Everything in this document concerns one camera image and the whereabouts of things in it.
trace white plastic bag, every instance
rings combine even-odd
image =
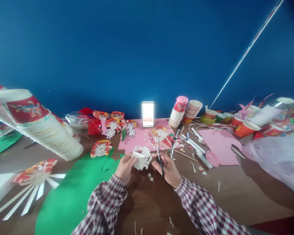
[[[261,168],[294,191],[294,136],[264,137],[244,148]]]

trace green paper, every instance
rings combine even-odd
[[[91,158],[90,153],[78,160],[60,185],[47,195],[37,218],[35,235],[71,234],[86,216],[91,193],[102,181],[109,181],[119,162],[120,159],[115,161],[108,156]],[[104,163],[109,170],[102,171]]]
[[[12,131],[2,137],[0,137],[0,153],[17,142],[22,137],[22,134],[18,131]]]

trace pink paper sheet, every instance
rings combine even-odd
[[[150,144],[149,139],[149,132],[152,130],[152,128],[143,128],[141,125],[141,119],[135,120],[137,123],[137,127],[135,128],[136,134],[134,138],[131,138],[127,136],[125,140],[122,142],[122,136],[120,136],[120,143],[119,143],[119,149],[125,149],[125,154],[132,152],[135,146],[146,146],[150,151],[157,150],[156,147],[153,147]],[[171,134],[173,132],[172,128],[167,127],[168,121],[166,119],[155,119],[155,126],[163,126],[167,129],[168,134]],[[168,149],[166,147],[163,147],[160,145],[160,150]]]
[[[249,159],[251,157],[242,144],[227,130],[199,130],[210,150],[218,157],[220,165],[239,165],[236,154],[232,151],[232,144]]]

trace cuff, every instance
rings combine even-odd
[[[183,197],[184,194],[189,191],[190,188],[190,181],[182,176],[181,183],[177,189],[174,189],[175,192],[179,195],[179,197]]]
[[[111,185],[111,187],[119,192],[119,193],[123,193],[124,191],[126,191],[126,187],[127,187],[127,183],[125,183],[124,181],[120,180],[116,175],[112,175],[111,179],[109,180],[109,184]]]

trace plaid shirt sleeve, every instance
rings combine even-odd
[[[183,208],[200,234],[250,235],[244,225],[237,223],[227,212],[216,206],[207,190],[184,176],[175,192],[181,198]]]
[[[115,234],[121,204],[127,197],[127,184],[113,175],[109,182],[100,183],[88,201],[88,213],[72,235]]]

